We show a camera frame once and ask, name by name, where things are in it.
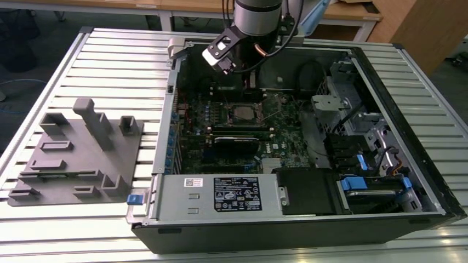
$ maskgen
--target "floor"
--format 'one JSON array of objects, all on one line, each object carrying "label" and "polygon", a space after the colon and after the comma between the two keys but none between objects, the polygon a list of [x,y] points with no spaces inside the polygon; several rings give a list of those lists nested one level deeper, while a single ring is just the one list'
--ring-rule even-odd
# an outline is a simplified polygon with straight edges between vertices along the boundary
[{"label": "floor", "polygon": [[[148,27],[154,30],[160,29],[157,17],[145,19],[144,16],[137,15],[68,12],[65,13],[65,19],[64,22],[58,22],[53,12],[36,12],[34,20],[41,34],[29,44],[38,58],[38,65],[25,73],[9,73],[0,66],[0,82],[25,78],[46,81],[82,26],[136,30],[146,30]],[[196,19],[196,21],[190,21],[192,26],[184,26],[181,19],[176,19],[174,23],[177,31],[220,33],[222,30],[222,21],[217,19]],[[465,103],[468,98],[468,73],[458,68],[453,68],[450,63],[445,61],[430,79],[462,120],[468,122],[468,104]],[[8,146],[25,117],[25,113],[13,114],[1,112],[1,110],[26,112],[40,95],[42,86],[41,83],[36,82],[13,82],[0,85],[0,91],[6,95],[6,99],[0,102],[0,154]]]}]

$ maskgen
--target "metal bracket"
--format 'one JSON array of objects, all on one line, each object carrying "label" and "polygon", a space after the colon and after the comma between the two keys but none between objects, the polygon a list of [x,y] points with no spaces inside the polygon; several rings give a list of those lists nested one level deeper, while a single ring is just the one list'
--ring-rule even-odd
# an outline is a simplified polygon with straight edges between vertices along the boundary
[{"label": "metal bracket", "polygon": [[280,192],[281,206],[285,207],[289,205],[288,190],[285,189],[285,187],[278,187],[277,190]]},{"label": "metal bracket", "polygon": [[241,33],[236,26],[230,26],[224,29],[222,33],[217,36],[217,38],[210,42],[208,46],[208,52],[212,57],[214,59],[224,57],[234,45],[237,45],[244,38],[246,38],[246,35]]},{"label": "metal bracket", "polygon": [[170,59],[181,57],[181,51],[185,49],[185,38],[184,37],[172,37],[169,39],[168,45],[168,55]]}]

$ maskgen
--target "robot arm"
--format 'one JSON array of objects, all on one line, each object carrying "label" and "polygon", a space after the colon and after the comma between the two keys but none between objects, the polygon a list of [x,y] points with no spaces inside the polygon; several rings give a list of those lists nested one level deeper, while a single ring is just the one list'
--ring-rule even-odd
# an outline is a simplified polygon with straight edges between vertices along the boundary
[{"label": "robot arm", "polygon": [[[233,25],[212,41],[202,52],[202,57],[209,65],[229,73],[249,73],[274,56],[289,44],[297,34],[300,14],[302,13],[304,0],[298,3],[296,20],[289,14],[281,16],[282,0],[233,0]],[[302,25],[312,32],[325,12],[329,0],[320,0],[306,16]],[[278,49],[272,50],[277,36],[286,36]]]}]

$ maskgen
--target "wooden desk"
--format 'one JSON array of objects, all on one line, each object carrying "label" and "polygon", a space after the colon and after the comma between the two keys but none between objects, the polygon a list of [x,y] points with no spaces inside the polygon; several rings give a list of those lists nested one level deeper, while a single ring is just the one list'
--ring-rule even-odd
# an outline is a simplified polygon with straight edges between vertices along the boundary
[{"label": "wooden desk", "polygon": [[76,5],[78,7],[156,8],[161,0],[105,1],[105,0],[9,0],[14,4]]},{"label": "wooden desk", "polygon": [[[161,0],[158,10],[168,11],[170,17],[222,18],[221,0]],[[320,24],[358,27],[350,40],[364,42],[376,22],[381,19],[382,15],[369,13],[361,4],[337,2],[328,7]]]},{"label": "wooden desk", "polygon": [[[221,0],[161,0],[158,9],[208,13],[222,12]],[[337,2],[328,7],[322,18],[380,21],[382,16],[381,14],[369,13],[361,4]]]},{"label": "wooden desk", "polygon": [[[157,15],[161,19],[162,31],[173,31],[173,17],[177,16],[222,18],[221,0],[0,0],[0,8]],[[328,7],[320,24],[357,27],[353,40],[364,42],[381,18],[381,14],[368,13],[361,4],[338,2]]]}]

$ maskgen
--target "barcode sticker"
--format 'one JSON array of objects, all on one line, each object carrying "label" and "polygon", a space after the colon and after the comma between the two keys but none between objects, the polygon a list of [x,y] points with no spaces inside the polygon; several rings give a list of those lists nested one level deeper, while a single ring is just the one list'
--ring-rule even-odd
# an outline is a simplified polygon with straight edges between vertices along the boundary
[{"label": "barcode sticker", "polygon": [[184,187],[202,187],[202,178],[185,178]]},{"label": "barcode sticker", "polygon": [[136,4],[136,6],[142,8],[156,8],[154,4]]}]

